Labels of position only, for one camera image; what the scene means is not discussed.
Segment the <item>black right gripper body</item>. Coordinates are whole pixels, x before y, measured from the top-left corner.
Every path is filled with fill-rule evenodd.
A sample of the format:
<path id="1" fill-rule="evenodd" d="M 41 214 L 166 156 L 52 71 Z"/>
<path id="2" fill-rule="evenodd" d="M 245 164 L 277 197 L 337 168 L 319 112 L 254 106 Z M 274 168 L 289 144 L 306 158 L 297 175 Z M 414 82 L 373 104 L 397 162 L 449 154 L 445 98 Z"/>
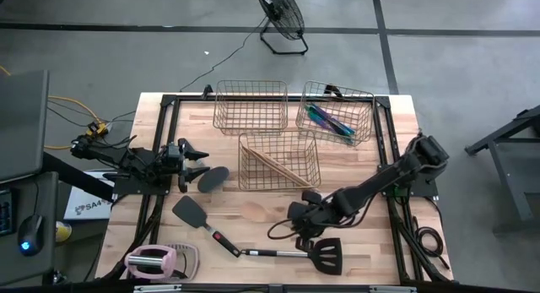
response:
<path id="1" fill-rule="evenodd" d="M 301 202 L 290 204 L 289 218 L 292 229 L 302 238 L 318 237 L 326 227 L 338 222 L 335 209 L 314 191 L 303 191 Z"/>

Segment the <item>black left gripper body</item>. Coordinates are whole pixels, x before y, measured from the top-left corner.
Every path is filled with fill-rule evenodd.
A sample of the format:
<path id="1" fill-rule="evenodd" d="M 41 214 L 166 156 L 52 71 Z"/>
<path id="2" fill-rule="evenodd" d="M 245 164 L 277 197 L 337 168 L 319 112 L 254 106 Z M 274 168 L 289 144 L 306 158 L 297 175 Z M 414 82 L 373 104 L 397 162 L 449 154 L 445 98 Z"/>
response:
<path id="1" fill-rule="evenodd" d="M 183 151 L 174 143 L 169 143 L 164 147 L 162 173 L 164 175 L 176 174 L 178 176 L 178 188 L 180 189 L 180 192 L 187 192 L 186 167 L 184 166 Z"/>

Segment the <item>black oval turner red-black handle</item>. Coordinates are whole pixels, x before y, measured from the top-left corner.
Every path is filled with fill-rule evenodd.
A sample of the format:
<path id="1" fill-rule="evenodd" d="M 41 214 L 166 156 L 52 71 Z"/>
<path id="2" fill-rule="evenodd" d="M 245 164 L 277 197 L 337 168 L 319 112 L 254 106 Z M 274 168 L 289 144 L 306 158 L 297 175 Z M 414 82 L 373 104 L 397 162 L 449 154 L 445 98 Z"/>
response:
<path id="1" fill-rule="evenodd" d="M 222 186 L 229 175 L 230 170 L 226 166 L 216 166 L 201 176 L 197 183 L 197 190 L 200 193 L 210 193 Z"/>

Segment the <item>black slotted turner steel handle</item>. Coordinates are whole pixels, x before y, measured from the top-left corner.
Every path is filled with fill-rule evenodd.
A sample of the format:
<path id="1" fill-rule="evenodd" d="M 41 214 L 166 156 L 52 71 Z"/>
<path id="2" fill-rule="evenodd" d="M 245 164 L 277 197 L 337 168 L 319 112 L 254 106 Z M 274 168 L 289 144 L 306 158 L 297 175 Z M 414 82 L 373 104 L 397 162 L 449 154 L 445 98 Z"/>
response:
<path id="1" fill-rule="evenodd" d="M 240 253 L 254 257 L 308 258 L 315 269 L 323 274 L 341 275 L 343 272 L 343 249 L 340 238 L 314 241 L 314 246 L 310 251 L 244 249 Z"/>

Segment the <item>grey square turner red-black handle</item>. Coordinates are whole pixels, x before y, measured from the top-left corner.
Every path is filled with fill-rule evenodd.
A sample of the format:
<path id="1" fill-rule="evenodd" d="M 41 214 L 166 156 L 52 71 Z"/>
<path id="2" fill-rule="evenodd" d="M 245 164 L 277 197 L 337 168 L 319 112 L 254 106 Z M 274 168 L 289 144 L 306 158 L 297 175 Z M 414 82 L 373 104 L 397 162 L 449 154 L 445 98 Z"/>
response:
<path id="1" fill-rule="evenodd" d="M 233 256 L 238 258 L 240 250 L 220 231 L 208 224 L 208 216 L 203 208 L 190 196 L 183 196 L 173 207 L 172 212 L 180 220 L 193 228 L 204 228 L 212 238 Z"/>

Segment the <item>yellow power plug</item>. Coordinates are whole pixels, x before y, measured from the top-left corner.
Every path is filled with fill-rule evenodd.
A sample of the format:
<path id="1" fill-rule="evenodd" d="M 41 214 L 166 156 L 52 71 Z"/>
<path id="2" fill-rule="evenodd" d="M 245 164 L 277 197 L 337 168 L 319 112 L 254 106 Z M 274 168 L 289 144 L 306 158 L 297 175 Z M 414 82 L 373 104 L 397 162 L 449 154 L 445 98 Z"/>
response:
<path id="1" fill-rule="evenodd" d="M 109 130 L 104 122 L 91 122 L 87 125 L 85 134 L 90 138 L 101 138 L 108 132 Z"/>

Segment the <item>black diagonal metal beam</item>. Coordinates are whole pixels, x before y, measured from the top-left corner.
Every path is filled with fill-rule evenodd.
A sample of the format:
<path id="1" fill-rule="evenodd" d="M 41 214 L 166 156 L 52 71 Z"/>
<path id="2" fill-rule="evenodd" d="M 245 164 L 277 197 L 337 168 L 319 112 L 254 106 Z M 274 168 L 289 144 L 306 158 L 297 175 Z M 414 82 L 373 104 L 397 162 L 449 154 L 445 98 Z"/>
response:
<path id="1" fill-rule="evenodd" d="M 47 152 L 43 153 L 41 170 L 43 172 L 56 172 L 60 181 L 78 187 L 79 189 L 110 203 L 114 202 L 113 187 Z"/>

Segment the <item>white printed box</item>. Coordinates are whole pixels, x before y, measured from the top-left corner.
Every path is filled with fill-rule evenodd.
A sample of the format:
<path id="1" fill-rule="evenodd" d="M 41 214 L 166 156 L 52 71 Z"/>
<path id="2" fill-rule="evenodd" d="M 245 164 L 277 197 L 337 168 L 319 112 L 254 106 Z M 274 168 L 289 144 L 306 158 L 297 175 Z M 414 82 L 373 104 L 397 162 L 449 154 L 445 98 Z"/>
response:
<path id="1" fill-rule="evenodd" d="M 65 220 L 108 220 L 112 203 L 72 187 L 63 218 Z"/>

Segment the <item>pink box grater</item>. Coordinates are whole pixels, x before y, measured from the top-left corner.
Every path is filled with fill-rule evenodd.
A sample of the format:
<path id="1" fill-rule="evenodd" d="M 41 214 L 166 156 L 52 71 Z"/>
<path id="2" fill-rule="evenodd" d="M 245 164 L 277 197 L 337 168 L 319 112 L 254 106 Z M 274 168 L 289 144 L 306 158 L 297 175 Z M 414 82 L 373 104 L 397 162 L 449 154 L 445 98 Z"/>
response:
<path id="1" fill-rule="evenodd" d="M 199 251 L 187 243 L 143 245 L 129 252 L 123 263 L 135 278 L 180 283 L 195 277 L 199 266 Z"/>

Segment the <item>yellow round object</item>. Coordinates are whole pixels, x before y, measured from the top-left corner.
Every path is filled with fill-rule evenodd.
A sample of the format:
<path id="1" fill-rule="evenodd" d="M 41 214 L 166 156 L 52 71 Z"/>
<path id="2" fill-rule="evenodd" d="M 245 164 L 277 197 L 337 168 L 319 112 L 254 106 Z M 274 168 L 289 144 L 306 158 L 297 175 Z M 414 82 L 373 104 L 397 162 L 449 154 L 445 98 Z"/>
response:
<path id="1" fill-rule="evenodd" d="M 55 241 L 56 242 L 65 242 L 69 239 L 69 237 L 73 233 L 73 228 L 70 226 L 70 224 L 57 221 L 56 222 L 56 233 L 55 233 Z"/>

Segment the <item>dark side desk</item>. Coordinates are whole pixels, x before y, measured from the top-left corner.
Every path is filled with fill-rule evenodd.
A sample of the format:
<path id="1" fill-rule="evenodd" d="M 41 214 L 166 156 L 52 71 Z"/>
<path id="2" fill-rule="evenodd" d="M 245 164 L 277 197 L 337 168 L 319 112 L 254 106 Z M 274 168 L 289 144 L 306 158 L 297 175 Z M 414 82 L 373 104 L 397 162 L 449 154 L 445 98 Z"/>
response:
<path id="1" fill-rule="evenodd" d="M 14 231 L 0 236 L 0 286 L 43 276 L 53 270 L 58 174 L 46 172 L 0 185 L 13 192 Z M 35 256 L 23 256 L 18 246 L 18 230 L 24 219 L 39 214 L 44 218 L 43 248 Z"/>

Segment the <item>grey flat panel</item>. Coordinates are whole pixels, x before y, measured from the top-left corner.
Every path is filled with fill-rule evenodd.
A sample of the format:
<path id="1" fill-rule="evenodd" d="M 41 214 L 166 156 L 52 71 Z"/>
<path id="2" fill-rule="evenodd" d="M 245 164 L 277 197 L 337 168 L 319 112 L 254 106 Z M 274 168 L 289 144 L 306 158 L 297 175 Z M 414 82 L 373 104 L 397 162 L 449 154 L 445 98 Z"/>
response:
<path id="1" fill-rule="evenodd" d="M 48 90 L 46 70 L 0 78 L 0 182 L 41 169 Z"/>

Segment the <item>black computer mouse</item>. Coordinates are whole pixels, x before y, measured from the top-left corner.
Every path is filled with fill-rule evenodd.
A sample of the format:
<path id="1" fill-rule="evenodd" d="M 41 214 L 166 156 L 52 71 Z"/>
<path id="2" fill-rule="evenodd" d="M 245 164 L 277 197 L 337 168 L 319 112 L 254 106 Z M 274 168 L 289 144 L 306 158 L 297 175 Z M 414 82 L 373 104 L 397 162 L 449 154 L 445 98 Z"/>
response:
<path id="1" fill-rule="evenodd" d="M 43 225 L 44 218 L 39 214 L 33 214 L 21 223 L 18 230 L 18 246 L 23 256 L 35 256 L 43 248 Z"/>

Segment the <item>black floor fan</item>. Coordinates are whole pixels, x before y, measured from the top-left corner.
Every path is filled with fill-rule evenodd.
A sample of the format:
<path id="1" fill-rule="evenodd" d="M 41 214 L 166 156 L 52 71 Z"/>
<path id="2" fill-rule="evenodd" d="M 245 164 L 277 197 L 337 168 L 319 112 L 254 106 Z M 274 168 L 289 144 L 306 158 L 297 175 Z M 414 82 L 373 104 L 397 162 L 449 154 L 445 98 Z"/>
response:
<path id="1" fill-rule="evenodd" d="M 274 55 L 301 55 L 304 56 L 309 47 L 305 41 L 305 21 L 300 8 L 295 0 L 258 0 L 263 12 L 267 16 L 267 22 L 259 32 L 260 40 Z M 279 52 L 265 39 L 269 25 L 272 24 L 277 31 L 287 40 L 301 41 L 304 45 L 302 51 Z"/>

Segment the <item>black keyboard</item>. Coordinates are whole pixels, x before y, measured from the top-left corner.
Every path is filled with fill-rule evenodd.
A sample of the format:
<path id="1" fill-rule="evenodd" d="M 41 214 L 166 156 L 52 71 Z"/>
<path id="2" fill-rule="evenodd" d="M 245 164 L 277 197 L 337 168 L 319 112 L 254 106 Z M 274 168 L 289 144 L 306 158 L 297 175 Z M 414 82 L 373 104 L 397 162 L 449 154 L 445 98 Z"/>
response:
<path id="1" fill-rule="evenodd" d="M 14 196 L 10 189 L 0 190 L 0 236 L 14 232 Z"/>

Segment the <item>black metal stand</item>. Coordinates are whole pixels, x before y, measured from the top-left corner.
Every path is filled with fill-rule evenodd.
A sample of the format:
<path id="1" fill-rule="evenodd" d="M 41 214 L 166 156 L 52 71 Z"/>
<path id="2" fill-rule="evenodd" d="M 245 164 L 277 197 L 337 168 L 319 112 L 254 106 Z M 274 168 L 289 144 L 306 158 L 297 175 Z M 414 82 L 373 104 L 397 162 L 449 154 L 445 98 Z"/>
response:
<path id="1" fill-rule="evenodd" d="M 540 233 L 540 215 L 527 201 L 540 197 L 540 105 L 524 110 L 510 122 L 465 148 L 472 156 L 488 150 L 502 187 L 511 195 L 518 221 L 493 228 L 496 236 L 510 233 Z"/>

